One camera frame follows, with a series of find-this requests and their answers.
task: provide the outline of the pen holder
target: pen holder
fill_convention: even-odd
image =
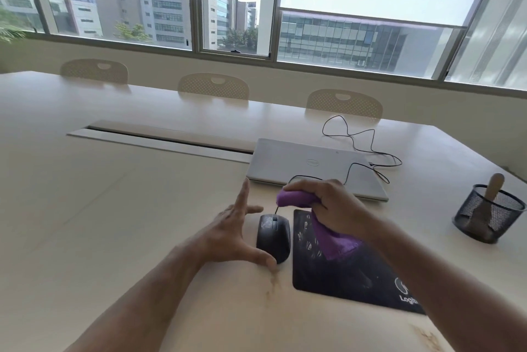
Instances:
[[[525,203],[503,190],[490,201],[484,197],[486,188],[484,184],[474,186],[453,222],[467,236],[494,244],[524,212]]]

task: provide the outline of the chair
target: chair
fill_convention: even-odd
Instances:
[[[61,66],[61,76],[128,84],[127,67],[114,61],[96,59],[68,61]]]
[[[237,77],[214,73],[193,73],[181,77],[178,91],[214,97],[249,100],[249,86]]]
[[[353,91],[321,89],[307,98],[307,108],[350,115],[383,117],[383,106],[375,98]]]

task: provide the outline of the forearm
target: forearm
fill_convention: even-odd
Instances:
[[[159,350],[179,302],[201,266],[193,245],[176,247],[102,313],[67,352]]]
[[[377,222],[369,243],[386,260],[457,352],[520,351],[527,320],[504,298],[421,246],[397,226]]]

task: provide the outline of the hand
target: hand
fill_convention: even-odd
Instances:
[[[234,205],[220,212],[207,227],[197,233],[190,244],[194,246],[202,263],[246,260],[276,269],[276,259],[267,252],[249,246],[241,235],[248,213],[259,213],[263,207],[247,205],[249,180],[245,179]]]
[[[338,180],[300,180],[284,187],[286,191],[307,191],[320,198],[312,206],[320,223],[338,233],[368,241],[375,236],[379,218],[368,211],[357,197],[346,191]]]

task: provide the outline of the conference table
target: conference table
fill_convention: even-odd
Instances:
[[[321,134],[333,115],[37,72],[0,75],[0,349],[66,348],[234,201],[258,138],[351,149],[349,138]],[[527,309],[526,217],[495,245],[452,224],[472,185],[503,170],[436,127],[344,116],[350,132],[376,129],[374,148],[403,161],[381,170],[389,202],[365,203]],[[86,129],[94,123],[164,136],[146,145],[141,136]],[[333,119],[327,130],[343,134],[345,125]],[[355,137],[358,148],[369,147],[369,133]],[[504,175],[504,189],[527,200],[527,185]],[[272,213],[278,190],[252,182],[249,201]],[[293,221],[293,208],[280,214]],[[244,225],[251,244],[259,216]],[[426,316],[298,291],[291,273],[291,257],[275,287],[266,269],[247,262],[206,265],[162,350],[451,350]]]

